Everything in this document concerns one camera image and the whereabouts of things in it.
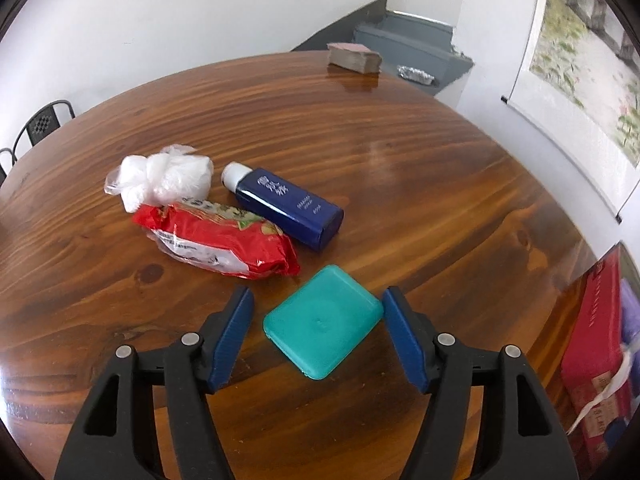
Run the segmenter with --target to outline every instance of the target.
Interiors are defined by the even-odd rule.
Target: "table surface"
[[[261,166],[342,206],[339,234],[321,254],[297,245],[294,278],[246,282],[172,260],[102,186],[124,156],[173,143],[214,161],[210,200],[236,203],[219,181],[226,163]],[[165,346],[243,284],[254,321],[229,386],[209,397],[236,477],[396,479],[428,397],[405,379],[384,325],[313,381],[265,338],[265,314],[337,264],[373,294],[399,285],[467,345],[543,349],[534,366],[547,383],[561,343],[546,322],[594,262],[556,202],[484,133],[402,80],[327,66],[325,52],[204,66],[92,108],[11,171],[0,239],[2,418],[46,478],[119,345]],[[164,469],[177,479],[162,388],[155,400]]]

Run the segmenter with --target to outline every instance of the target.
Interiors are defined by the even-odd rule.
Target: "white ribbon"
[[[587,402],[584,405],[584,408],[578,414],[578,418],[575,419],[575,422],[567,431],[567,434],[572,434],[575,428],[578,427],[578,424],[584,419],[585,416],[591,411],[591,409],[597,404],[601,403],[605,399],[609,399],[616,391],[622,388],[622,385],[629,378],[629,374],[631,373],[631,365],[634,360],[634,355],[636,352],[640,351],[640,332],[636,334],[636,336],[632,339],[629,345],[622,343],[620,345],[620,349],[622,350],[622,364],[620,368],[616,372],[616,374],[611,378],[609,384],[604,387],[604,389],[597,394],[591,402]]]

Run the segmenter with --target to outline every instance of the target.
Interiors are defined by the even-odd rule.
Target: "red bag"
[[[622,363],[620,308],[620,248],[611,250],[590,270],[580,313],[562,358],[561,377],[576,413],[591,402]],[[627,382],[611,397],[592,408],[580,424],[591,466],[609,453],[604,441],[608,425],[630,411]]]
[[[149,229],[161,251],[202,269],[240,278],[300,272],[291,240],[277,225],[235,207],[183,199],[142,205],[133,221]]]

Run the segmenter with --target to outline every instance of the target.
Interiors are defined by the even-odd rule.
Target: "teal soap box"
[[[321,269],[267,314],[264,333],[312,379],[324,379],[382,318],[382,304],[340,267]]]

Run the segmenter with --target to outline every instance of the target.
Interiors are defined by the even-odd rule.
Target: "gray staircase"
[[[436,81],[432,86],[410,84],[434,95],[473,66],[471,59],[452,48],[452,34],[452,28],[443,23],[387,12],[379,23],[357,25],[353,41],[380,53],[383,72],[397,75],[400,64],[433,75]]]

